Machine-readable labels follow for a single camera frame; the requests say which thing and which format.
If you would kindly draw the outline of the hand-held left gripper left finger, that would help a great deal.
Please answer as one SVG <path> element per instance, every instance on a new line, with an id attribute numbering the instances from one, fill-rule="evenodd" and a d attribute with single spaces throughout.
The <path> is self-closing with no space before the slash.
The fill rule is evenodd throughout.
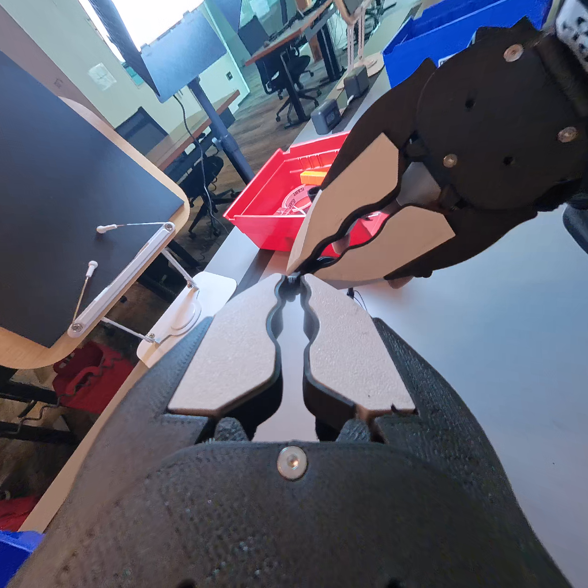
<path id="1" fill-rule="evenodd" d="M 171 413 L 222 417 L 277 378 L 281 364 L 272 320 L 284 278 L 269 275 L 215 315 L 168 404 Z"/>

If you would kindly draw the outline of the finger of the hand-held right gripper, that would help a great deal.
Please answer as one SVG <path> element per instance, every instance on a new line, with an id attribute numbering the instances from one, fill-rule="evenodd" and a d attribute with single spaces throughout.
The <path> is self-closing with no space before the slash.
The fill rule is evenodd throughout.
<path id="1" fill-rule="evenodd" d="M 292 246 L 286 273 L 312 273 L 325 248 L 356 220 L 383 208 L 401 183 L 399 149 L 380 133 L 327 187 L 321 188 Z"/>
<path id="2" fill-rule="evenodd" d="M 373 239 L 347 249 L 334 264 L 315 270 L 325 282 L 373 282 L 454 238 L 441 213 L 407 206 L 388 218 Z"/>

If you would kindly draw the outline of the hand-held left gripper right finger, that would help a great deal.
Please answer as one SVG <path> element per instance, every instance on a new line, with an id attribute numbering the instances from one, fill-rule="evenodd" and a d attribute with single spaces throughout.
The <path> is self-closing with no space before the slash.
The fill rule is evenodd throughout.
<path id="1" fill-rule="evenodd" d="M 302 276 L 303 397 L 321 422 L 371 422 L 415 403 L 367 311 L 345 292 Z"/>

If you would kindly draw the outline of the red plastic bin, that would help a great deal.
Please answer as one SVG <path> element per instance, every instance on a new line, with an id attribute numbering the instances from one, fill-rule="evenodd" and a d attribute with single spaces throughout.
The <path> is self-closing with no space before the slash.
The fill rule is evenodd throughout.
<path id="1" fill-rule="evenodd" d="M 348 162 L 349 153 L 341 151 L 344 141 L 349 137 L 351 141 L 347 147 L 357 147 L 359 141 L 355 141 L 352 133 L 347 132 L 298 143 L 287 151 L 278 150 L 241 192 L 224 217 L 260 249 L 290 254 L 298 231 L 310 210 L 305 216 L 283 217 L 277 216 L 276 210 L 281 207 L 291 190 L 302 185 L 300 173 L 304 170 L 327 170 L 327 175 L 319 186 L 320 189 L 327 187 L 358 156 L 351 155 L 351 161 Z M 324 256 L 338 259 L 347 249 L 362 246 L 373 239 L 390 218 L 390 214 L 381 212 L 381 209 L 385 209 L 396 198 L 400 188 L 401 184 L 383 208 L 356 220 L 347 235 L 328 245 L 319 259 Z"/>

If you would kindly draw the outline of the blue plastic bin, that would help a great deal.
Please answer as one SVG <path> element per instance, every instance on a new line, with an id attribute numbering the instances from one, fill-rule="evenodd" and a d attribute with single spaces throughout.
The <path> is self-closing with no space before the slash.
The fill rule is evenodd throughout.
<path id="1" fill-rule="evenodd" d="M 35 531 L 1 531 L 1 587 L 6 587 L 18 569 L 43 539 Z"/>
<path id="2" fill-rule="evenodd" d="M 427 58 L 440 66 L 466 49 L 481 27 L 508 28 L 527 17 L 536 29 L 552 1 L 441 1 L 409 18 L 382 51 L 390 87 L 401 84 Z"/>

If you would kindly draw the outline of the tape roll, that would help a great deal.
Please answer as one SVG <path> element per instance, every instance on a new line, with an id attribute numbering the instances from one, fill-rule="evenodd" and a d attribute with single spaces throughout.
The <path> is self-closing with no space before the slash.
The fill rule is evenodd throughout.
<path id="1" fill-rule="evenodd" d="M 319 186 L 299 185 L 284 198 L 281 207 L 276 210 L 275 214 L 279 217 L 287 215 L 305 216 L 320 193 Z"/>

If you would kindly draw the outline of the small grey box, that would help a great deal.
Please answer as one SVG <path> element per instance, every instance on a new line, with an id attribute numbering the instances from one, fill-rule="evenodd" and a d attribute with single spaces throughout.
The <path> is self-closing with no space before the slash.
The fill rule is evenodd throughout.
<path id="1" fill-rule="evenodd" d="M 318 135 L 327 135 L 341 121 L 341 109 L 336 99 L 327 99 L 311 114 L 311 121 Z"/>
<path id="2" fill-rule="evenodd" d="M 343 80 L 348 103 L 360 98 L 369 89 L 369 75 L 366 65 L 354 67 Z"/>

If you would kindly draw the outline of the black board with wooden back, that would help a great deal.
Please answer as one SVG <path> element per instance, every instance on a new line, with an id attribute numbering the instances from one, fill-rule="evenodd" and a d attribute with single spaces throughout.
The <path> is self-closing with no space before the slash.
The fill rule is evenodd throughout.
<path id="1" fill-rule="evenodd" d="M 344 78 L 348 77 L 355 68 L 365 66 L 368 77 L 378 74 L 384 67 L 381 53 L 364 54 L 364 26 L 366 12 L 373 1 L 334 1 L 336 8 L 347 24 L 347 70 Z M 357 56 L 354 54 L 354 31 L 357 28 Z"/>

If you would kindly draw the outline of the black office chair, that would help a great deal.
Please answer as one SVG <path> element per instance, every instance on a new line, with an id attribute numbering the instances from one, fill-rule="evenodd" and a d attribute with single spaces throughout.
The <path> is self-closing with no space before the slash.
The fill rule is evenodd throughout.
<path id="1" fill-rule="evenodd" d="M 275 114 L 276 122 L 280 122 L 281 113 L 287 110 L 285 129 L 299 126 L 309 120 L 302 105 L 303 100 L 311 101 L 314 107 L 319 106 L 318 97 L 321 90 L 318 87 L 306 89 L 300 81 L 304 73 L 313 76 L 313 72 L 307 68 L 310 61 L 308 56 L 301 56 L 287 47 L 281 47 L 255 62 L 263 91 L 268 96 L 277 94 L 279 99 L 283 99 L 284 94 L 287 94 L 284 103 Z"/>
<path id="2" fill-rule="evenodd" d="M 234 189 L 228 189 L 216 193 L 210 187 L 217 187 L 217 177 L 224 167 L 224 161 L 218 155 L 203 155 L 199 163 L 192 167 L 186 178 L 180 183 L 189 201 L 190 207 L 194 206 L 197 197 L 202 199 L 202 205 L 192 221 L 188 233 L 191 235 L 196 225 L 208 217 L 210 220 L 210 230 L 213 236 L 220 234 L 220 221 L 215 214 L 218 212 L 218 205 L 231 204 L 239 195 Z"/>

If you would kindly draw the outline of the black light stand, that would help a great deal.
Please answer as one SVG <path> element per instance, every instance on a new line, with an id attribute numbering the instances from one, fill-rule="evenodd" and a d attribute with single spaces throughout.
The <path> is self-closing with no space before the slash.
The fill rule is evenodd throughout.
<path id="1" fill-rule="evenodd" d="M 202 107 L 206 115 L 210 120 L 210 128 L 222 145 L 222 150 L 229 159 L 231 165 L 235 168 L 235 171 L 239 174 L 245 185 L 248 185 L 254 178 L 254 172 L 239 148 L 239 145 L 228 128 L 221 120 L 220 115 L 217 113 L 215 107 L 210 102 L 210 99 L 204 92 L 199 76 L 192 79 L 187 87 L 194 94 L 194 97 Z"/>

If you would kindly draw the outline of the wooden office desk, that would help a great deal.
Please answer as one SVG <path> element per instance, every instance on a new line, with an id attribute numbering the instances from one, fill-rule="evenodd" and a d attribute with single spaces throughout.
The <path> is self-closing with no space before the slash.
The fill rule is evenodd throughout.
<path id="1" fill-rule="evenodd" d="M 235 90 L 213 103 L 217 114 L 227 127 L 229 127 L 235 120 L 231 108 L 236 107 L 236 101 L 239 97 L 240 91 Z M 189 116 L 187 118 L 187 125 L 192 136 L 195 138 L 199 138 L 207 129 L 212 129 L 210 126 L 210 118 L 203 110 Z M 186 149 L 193 143 L 193 141 L 194 140 L 189 137 L 183 124 L 181 124 L 151 149 L 146 155 L 146 158 L 161 171 L 165 171 L 176 159 L 185 153 Z"/>
<path id="2" fill-rule="evenodd" d="M 318 7 L 310 10 L 301 19 L 285 26 L 283 31 L 280 31 L 275 39 L 268 41 L 266 45 L 262 45 L 261 48 L 245 61 L 244 66 L 253 65 L 283 45 L 293 43 L 299 38 L 305 38 L 307 42 L 310 42 L 313 38 L 317 38 L 327 77 L 329 81 L 337 82 L 342 77 L 344 70 L 336 55 L 328 26 L 329 19 L 335 12 L 336 6 L 334 5 L 334 1 L 322 1 Z"/>

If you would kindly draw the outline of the studio light panel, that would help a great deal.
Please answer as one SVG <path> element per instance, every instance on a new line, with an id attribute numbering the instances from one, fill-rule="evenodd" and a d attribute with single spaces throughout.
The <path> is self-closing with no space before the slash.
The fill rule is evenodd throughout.
<path id="1" fill-rule="evenodd" d="M 202 109 L 202 74 L 228 53 L 203 1 L 80 1 L 122 64 L 164 103 L 188 89 Z"/>

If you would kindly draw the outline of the black board on white stand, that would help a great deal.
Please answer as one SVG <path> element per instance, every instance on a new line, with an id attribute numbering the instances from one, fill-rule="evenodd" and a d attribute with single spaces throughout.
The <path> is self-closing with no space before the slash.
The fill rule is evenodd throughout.
<path id="1" fill-rule="evenodd" d="M 1 367 L 65 358 L 162 254 L 195 297 L 153 336 L 187 333 L 206 295 L 167 249 L 189 216 L 180 186 L 78 103 L 1 53 Z"/>

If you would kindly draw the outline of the red bag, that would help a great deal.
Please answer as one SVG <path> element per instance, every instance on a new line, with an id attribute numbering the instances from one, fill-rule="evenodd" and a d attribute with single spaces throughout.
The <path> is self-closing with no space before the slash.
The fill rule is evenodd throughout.
<path id="1" fill-rule="evenodd" d="M 39 496 L 1 499 L 1 531 L 18 532 L 39 500 Z"/>

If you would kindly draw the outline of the dark wall panel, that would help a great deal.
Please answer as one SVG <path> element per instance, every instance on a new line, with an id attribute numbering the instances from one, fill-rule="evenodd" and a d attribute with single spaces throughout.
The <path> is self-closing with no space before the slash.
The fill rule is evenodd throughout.
<path id="1" fill-rule="evenodd" d="M 144 156 L 168 136 L 166 130 L 143 107 L 139 107 L 115 131 Z"/>

